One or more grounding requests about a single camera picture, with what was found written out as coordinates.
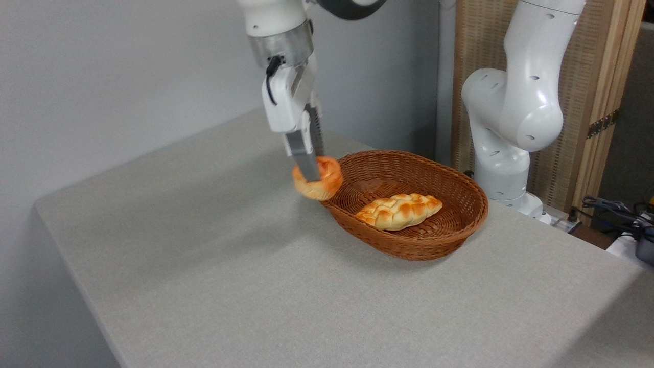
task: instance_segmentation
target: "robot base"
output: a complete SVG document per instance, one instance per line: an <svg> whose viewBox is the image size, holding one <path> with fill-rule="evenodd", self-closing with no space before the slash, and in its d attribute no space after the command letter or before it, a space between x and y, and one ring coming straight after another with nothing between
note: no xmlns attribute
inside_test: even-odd
<svg viewBox="0 0 654 368"><path fill-rule="evenodd" d="M531 193L525 192L516 199L495 201L548 225L552 222L552 217L543 210L543 202Z"/></svg>

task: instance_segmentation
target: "woven panel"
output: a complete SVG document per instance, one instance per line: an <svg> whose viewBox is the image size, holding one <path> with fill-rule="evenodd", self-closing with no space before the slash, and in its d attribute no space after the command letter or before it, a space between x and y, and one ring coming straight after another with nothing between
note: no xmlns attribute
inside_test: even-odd
<svg viewBox="0 0 654 368"><path fill-rule="evenodd" d="M474 167L470 124L460 97L463 82L482 67L506 69L504 35L516 4L517 0L463 0L458 3L452 142L453 166L457 170L473 170ZM562 132L548 148L532 154L528 190L545 204L560 210L572 201L611 10L611 1L587 2L561 67Z"/></svg>
<svg viewBox="0 0 654 368"><path fill-rule="evenodd" d="M321 202L336 222L368 245L398 258L428 261L448 255L475 232L488 215L479 185L451 168L401 151L364 151L339 160L343 185ZM354 218L366 204L395 194L432 195L443 208L422 223L381 231Z"/></svg>

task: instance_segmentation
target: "white wall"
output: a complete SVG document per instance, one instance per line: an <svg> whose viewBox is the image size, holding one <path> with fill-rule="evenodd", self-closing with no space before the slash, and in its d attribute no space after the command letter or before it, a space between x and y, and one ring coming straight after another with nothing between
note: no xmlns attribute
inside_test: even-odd
<svg viewBox="0 0 654 368"><path fill-rule="evenodd" d="M311 9L326 129L432 154L430 3L359 22ZM0 14L0 366L113 366L34 201L259 108L263 73L235 0L0 0Z"/></svg>

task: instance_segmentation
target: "metal hinge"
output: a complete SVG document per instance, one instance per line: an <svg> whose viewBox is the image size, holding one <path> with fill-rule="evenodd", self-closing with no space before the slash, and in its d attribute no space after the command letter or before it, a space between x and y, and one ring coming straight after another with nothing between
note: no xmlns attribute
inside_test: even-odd
<svg viewBox="0 0 654 368"><path fill-rule="evenodd" d="M603 130L607 130L609 126L615 124L615 121L617 120L618 113L620 112L620 109L615 110L614 112L610 113L609 115L606 115L605 117L601 118L600 120L592 123L588 127L588 135L586 136L586 139L592 138L599 134Z"/></svg>

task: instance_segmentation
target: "oval basket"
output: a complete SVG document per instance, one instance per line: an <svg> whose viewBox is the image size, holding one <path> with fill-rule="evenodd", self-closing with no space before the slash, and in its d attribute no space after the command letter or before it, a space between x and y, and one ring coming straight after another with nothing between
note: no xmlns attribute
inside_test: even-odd
<svg viewBox="0 0 654 368"><path fill-rule="evenodd" d="M486 220L489 201L464 174L403 151L363 151L338 162L343 185L321 202L336 222L364 243L397 258L429 261L455 250ZM443 201L443 208L420 225L382 231L354 218L363 206L395 194L419 193Z"/></svg>

